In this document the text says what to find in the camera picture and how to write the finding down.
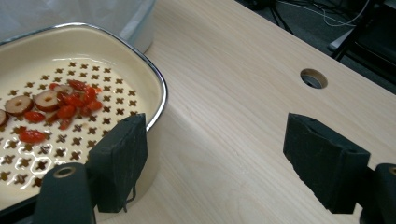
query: light wood surface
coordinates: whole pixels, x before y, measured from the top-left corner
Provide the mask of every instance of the light wood surface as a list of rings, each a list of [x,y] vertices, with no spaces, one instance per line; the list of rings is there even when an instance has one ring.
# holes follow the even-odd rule
[[[318,119],[396,163],[396,97],[234,0],[159,0],[146,53],[169,102],[148,192],[105,223],[359,223],[332,215],[283,155],[287,115]],[[316,90],[300,72],[329,84]]]

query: goji berry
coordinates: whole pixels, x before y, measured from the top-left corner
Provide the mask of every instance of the goji berry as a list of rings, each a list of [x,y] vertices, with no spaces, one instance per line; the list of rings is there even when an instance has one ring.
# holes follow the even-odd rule
[[[19,134],[22,142],[36,144],[46,140],[46,135],[38,130],[25,130]]]
[[[84,102],[82,102],[82,100],[80,100],[75,95],[67,95],[64,97],[64,100],[66,101],[67,105],[72,105],[75,107],[83,107],[84,106]]]
[[[56,115],[59,119],[70,119],[76,114],[76,108],[72,105],[64,105],[62,106]]]

